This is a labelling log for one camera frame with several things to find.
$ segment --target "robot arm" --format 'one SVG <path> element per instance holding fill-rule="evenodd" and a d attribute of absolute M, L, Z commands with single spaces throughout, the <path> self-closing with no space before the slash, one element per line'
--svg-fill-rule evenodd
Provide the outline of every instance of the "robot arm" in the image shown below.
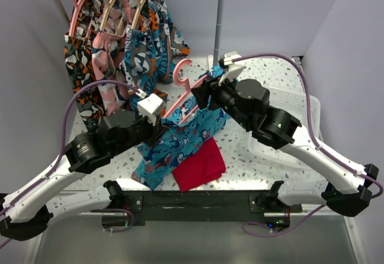
<path fill-rule="evenodd" d="M 96 132 L 77 135 L 65 147 L 52 173 L 49 172 L 57 158 L 24 187 L 3 195 L 0 211 L 5 217 L 0 221 L 0 234 L 23 241 L 60 219 L 108 206 L 122 207 L 124 198 L 116 181 L 72 196 L 55 196 L 71 183 L 109 164 L 114 156 L 143 142 L 154 145 L 166 130 L 159 116 L 164 105 L 162 99 L 152 94 L 139 101 L 140 116 L 120 109 L 105 116 Z M 21 193 L 24 195 L 15 201 Z"/>
<path fill-rule="evenodd" d="M 378 168 L 354 163 L 311 137 L 298 119 L 269 105 L 269 90 L 256 79 L 237 82 L 235 79 L 245 64 L 236 58 L 240 58 L 236 52 L 226 54 L 219 64 L 227 72 L 217 78 L 206 77 L 200 87 L 191 90 L 199 108 L 222 108 L 260 143 L 296 157 L 325 177 L 325 180 L 307 183 L 277 181 L 258 202 L 271 206 L 327 205 L 349 217 L 364 210 L 372 198 L 368 190 L 372 182 L 368 179 L 376 180 Z M 330 159 L 324 150 L 337 161 Z M 345 164 L 356 172 L 343 167 Z"/>

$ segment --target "pink clothes hanger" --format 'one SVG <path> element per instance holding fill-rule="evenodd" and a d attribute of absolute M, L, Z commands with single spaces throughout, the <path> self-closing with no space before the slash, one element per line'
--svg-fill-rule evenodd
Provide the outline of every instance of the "pink clothes hanger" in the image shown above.
<path fill-rule="evenodd" d="M 164 117 L 168 117 L 169 115 L 171 115 L 171 113 L 173 111 L 175 111 L 175 109 L 177 107 L 180 106 L 180 104 L 182 104 L 184 102 L 184 100 L 188 97 L 188 95 L 191 93 L 191 88 L 195 88 L 199 85 L 201 85 L 201 83 L 203 83 L 203 80 L 204 78 L 206 77 L 206 75 L 204 75 L 203 77 L 201 77 L 198 81 L 196 81 L 193 86 L 191 87 L 190 85 L 190 81 L 188 79 L 188 77 L 184 78 L 184 79 L 179 79 L 179 72 L 180 72 L 180 69 L 185 66 L 185 65 L 191 65 L 192 64 L 192 61 L 189 60 L 189 59 L 183 59 L 181 60 L 180 62 L 177 63 L 174 71 L 173 71 L 173 81 L 176 85 L 178 86 L 183 86 L 185 88 L 185 92 L 184 94 L 181 95 L 181 97 L 179 98 L 178 101 L 176 101 L 176 103 L 174 105 L 172 105 L 172 107 L 166 112 L 166 114 L 164 115 Z M 180 121 L 180 124 L 184 123 L 188 117 L 190 115 L 192 115 L 199 107 L 196 105 L 195 107 L 193 107 L 193 109 Z"/>
<path fill-rule="evenodd" d="M 79 1 L 76 1 L 76 0 L 72 0 L 73 1 L 73 5 L 74 5 L 74 11 L 73 11 L 73 15 L 72 15 L 72 19 L 71 19 L 71 25 L 70 25 L 70 30 L 69 30 L 69 36 L 73 37 L 74 35 L 74 31 L 76 29 L 76 19 L 80 13 L 80 10 L 85 2 L 85 0 L 79 0 Z"/>

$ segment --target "black and orange patterned garment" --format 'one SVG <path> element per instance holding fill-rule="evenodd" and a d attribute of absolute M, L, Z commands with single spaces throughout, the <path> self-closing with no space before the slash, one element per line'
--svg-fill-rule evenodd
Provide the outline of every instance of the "black and orange patterned garment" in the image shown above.
<path fill-rule="evenodd" d="M 64 35 L 65 65 L 73 93 L 96 81 L 92 68 L 92 42 L 103 17 L 103 0 L 85 0 L 77 17 L 74 36 Z M 94 131 L 101 117 L 106 115 L 103 99 L 97 87 L 84 92 L 76 100 L 80 116 L 88 129 Z"/>

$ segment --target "gray floor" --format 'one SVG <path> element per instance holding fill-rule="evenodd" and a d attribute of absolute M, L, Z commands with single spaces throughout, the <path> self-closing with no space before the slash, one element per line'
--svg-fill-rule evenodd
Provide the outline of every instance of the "gray floor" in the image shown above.
<path fill-rule="evenodd" d="M 271 239 L 245 234 L 240 223 L 148 222 L 112 236 L 100 224 L 84 215 L 52 226 L 36 263 L 356 263 L 341 216 L 313 216 Z"/>

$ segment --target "blue patterned garment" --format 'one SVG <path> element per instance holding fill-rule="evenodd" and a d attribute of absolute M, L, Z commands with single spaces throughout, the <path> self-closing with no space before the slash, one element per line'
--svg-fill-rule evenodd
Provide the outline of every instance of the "blue patterned garment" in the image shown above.
<path fill-rule="evenodd" d="M 172 82 L 172 59 L 188 56 L 190 49 L 173 24 L 165 0 L 148 0 L 148 15 L 140 17 L 139 29 L 126 27 L 124 65 L 127 82 L 150 94 L 159 80 Z M 130 95 L 133 110 L 139 100 Z"/>
<path fill-rule="evenodd" d="M 217 65 L 207 74 L 212 77 L 222 75 L 224 71 Z M 143 160 L 132 173 L 132 178 L 155 189 L 162 183 L 163 178 L 172 172 L 190 155 L 195 154 L 205 141 L 224 127 L 229 115 L 221 109 L 197 110 L 188 122 L 178 124 L 197 104 L 194 97 L 187 99 L 169 118 L 163 118 L 164 126 L 169 128 L 155 147 L 146 144 L 138 147 Z"/>

